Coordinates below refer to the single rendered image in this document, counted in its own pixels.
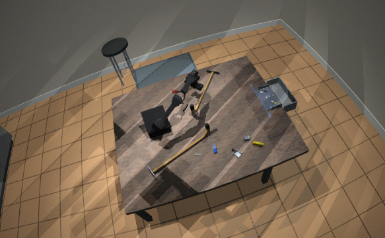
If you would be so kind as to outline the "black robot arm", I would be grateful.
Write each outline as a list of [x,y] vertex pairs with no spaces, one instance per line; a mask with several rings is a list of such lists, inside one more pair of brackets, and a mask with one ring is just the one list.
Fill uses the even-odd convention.
[[[184,93],[184,99],[185,99],[185,96],[186,96],[186,93],[188,91],[189,86],[191,84],[194,84],[194,82],[197,83],[199,81],[200,76],[198,75],[198,73],[199,72],[197,70],[193,69],[192,72],[186,76],[186,80],[184,81],[185,85],[180,90],[182,93]],[[180,96],[176,95],[176,93],[175,93],[175,95],[172,97],[172,104],[168,107],[168,109],[162,115],[161,118],[159,118],[157,121],[153,122],[153,125],[151,127],[154,128],[156,131],[160,132],[164,128],[164,121],[168,118],[168,116],[174,110],[175,107],[182,104],[184,99],[181,98]]]

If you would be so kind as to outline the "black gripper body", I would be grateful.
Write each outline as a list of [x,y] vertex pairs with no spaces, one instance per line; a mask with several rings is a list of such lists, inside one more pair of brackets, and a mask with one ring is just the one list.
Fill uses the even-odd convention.
[[202,90],[204,85],[202,85],[201,83],[198,84],[198,83],[194,82],[194,84],[191,84],[191,86],[193,86],[193,87],[195,86],[195,87],[197,87],[198,90]]

